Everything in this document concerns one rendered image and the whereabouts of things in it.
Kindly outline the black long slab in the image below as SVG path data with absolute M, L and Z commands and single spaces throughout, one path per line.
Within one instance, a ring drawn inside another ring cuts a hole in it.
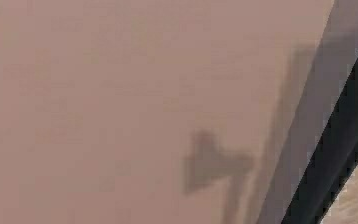
M 255 224 L 320 224 L 358 165 L 358 33 L 320 44 Z

